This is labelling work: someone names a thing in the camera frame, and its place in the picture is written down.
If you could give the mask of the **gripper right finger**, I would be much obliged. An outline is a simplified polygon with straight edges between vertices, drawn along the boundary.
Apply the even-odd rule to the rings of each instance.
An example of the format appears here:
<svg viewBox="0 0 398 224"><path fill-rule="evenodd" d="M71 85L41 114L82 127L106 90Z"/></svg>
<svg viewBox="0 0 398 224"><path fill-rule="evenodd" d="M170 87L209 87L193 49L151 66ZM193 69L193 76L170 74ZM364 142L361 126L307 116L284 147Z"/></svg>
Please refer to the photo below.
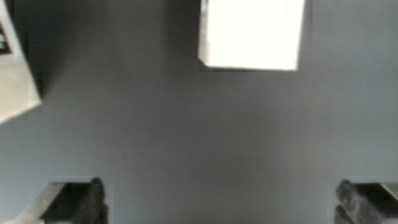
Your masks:
<svg viewBox="0 0 398 224"><path fill-rule="evenodd" d="M353 183L336 188L334 224L398 224L398 183Z"/></svg>

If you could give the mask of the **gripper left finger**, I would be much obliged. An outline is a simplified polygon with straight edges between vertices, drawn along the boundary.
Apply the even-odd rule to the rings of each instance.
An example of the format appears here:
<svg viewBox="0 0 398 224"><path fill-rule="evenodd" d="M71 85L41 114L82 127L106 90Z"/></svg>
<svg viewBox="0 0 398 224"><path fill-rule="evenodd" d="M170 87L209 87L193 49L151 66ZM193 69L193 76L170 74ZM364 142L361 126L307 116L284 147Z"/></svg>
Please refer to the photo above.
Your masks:
<svg viewBox="0 0 398 224"><path fill-rule="evenodd" d="M99 178L69 182L39 217L44 224L108 224L105 185Z"/></svg>

